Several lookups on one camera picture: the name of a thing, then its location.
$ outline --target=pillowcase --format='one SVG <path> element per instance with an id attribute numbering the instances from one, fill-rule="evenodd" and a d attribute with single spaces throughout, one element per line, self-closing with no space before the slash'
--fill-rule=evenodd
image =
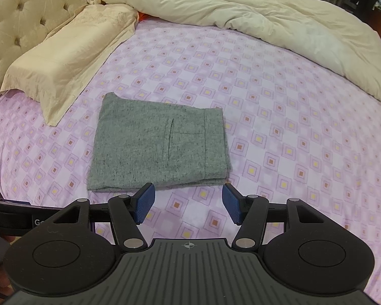
<path id="1" fill-rule="evenodd" d="M 138 12 L 126 4 L 81 7 L 11 64 L 0 92 L 22 90 L 41 103 L 45 122 L 56 126 L 137 22 Z"/>

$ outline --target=mattress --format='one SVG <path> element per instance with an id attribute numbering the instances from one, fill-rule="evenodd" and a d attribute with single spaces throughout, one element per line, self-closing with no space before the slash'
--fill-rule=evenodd
<path id="1" fill-rule="evenodd" d="M 0 191 L 8 199 L 64 207 L 115 193 L 86 190 L 102 99 L 224 111 L 231 182 L 273 203 L 303 199 L 362 238 L 375 255 L 366 292 L 381 304 L 381 103 L 290 51 L 232 30 L 148 19 L 97 72 L 57 127 L 39 103 L 0 98 Z M 232 241 L 238 231 L 221 187 L 166 188 L 139 226 L 152 238 Z M 110 228 L 97 233 L 111 239 Z M 265 241 L 283 231 L 268 224 Z"/>

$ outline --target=gray ribbed panel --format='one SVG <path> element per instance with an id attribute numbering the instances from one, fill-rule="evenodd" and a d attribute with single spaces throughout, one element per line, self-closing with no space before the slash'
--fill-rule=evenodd
<path id="1" fill-rule="evenodd" d="M 44 298 L 17 292 L 5 305 L 371 305 L 360 291 L 338 297 L 299 294 L 273 280 L 251 253 L 223 239 L 155 240 L 123 256 L 116 270 L 92 289 Z"/>

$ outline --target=white circular marker logo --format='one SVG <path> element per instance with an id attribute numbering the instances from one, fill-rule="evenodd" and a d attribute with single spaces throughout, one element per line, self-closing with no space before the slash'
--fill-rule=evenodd
<path id="1" fill-rule="evenodd" d="M 194 246 L 196 246 L 196 244 L 193 244 L 192 242 L 187 242 L 183 246 L 189 250 L 193 248 Z"/>

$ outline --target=gray fabric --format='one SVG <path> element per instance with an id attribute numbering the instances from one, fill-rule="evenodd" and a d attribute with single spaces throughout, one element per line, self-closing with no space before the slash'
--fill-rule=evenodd
<path id="1" fill-rule="evenodd" d="M 220 185 L 229 169 L 221 109 L 104 97 L 88 190 Z"/>

